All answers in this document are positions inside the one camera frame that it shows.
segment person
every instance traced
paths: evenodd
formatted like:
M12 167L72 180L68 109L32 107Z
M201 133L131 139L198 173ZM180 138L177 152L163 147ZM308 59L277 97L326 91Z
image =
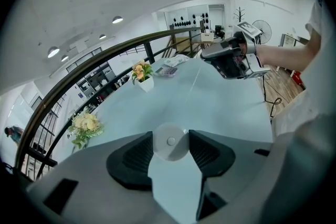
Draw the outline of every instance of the person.
M315 0L312 7L311 16L306 23L306 29L310 34L310 39L304 47L300 48L284 48L267 45L257 45L256 54L262 65L280 66L290 70L304 71L308 65L317 56L321 47L326 43L330 43L331 35L334 33L334 23L330 18L330 14L326 7L324 0ZM315 70L320 70L322 60L319 59L314 67ZM306 82L310 86L310 90L304 90L300 93L292 102L287 105L279 114L277 114L272 120L272 131L275 136L286 132L293 132L302 123L316 118L319 113L317 104L321 103L320 97L323 95L321 90L316 89L314 84L317 77L315 74L312 76L312 70L310 68L306 74Z
M11 137L11 139L15 142L18 146L21 140L21 136L23 134L23 130L17 126L10 126L5 128L5 134L7 137Z

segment flower pot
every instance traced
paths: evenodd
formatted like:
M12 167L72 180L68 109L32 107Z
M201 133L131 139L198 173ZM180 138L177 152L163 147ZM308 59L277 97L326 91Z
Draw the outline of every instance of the flower pot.
M154 80L153 77L149 77L145 81L137 81L139 87L144 90L145 92L148 92L149 90L153 89L154 87Z

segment fluorescent light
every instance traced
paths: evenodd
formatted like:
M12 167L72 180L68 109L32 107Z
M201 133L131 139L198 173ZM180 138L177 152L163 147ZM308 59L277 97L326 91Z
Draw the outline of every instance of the fluorescent light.
M48 50L48 58L51 58L52 56L56 55L59 52L59 48L53 46Z
M61 62L64 62L65 60L69 59L69 56L67 55L63 55L62 56L62 59L61 59Z
M117 24L118 22L121 22L122 20L123 18L121 18L121 16L116 16L115 18L113 18L112 23Z

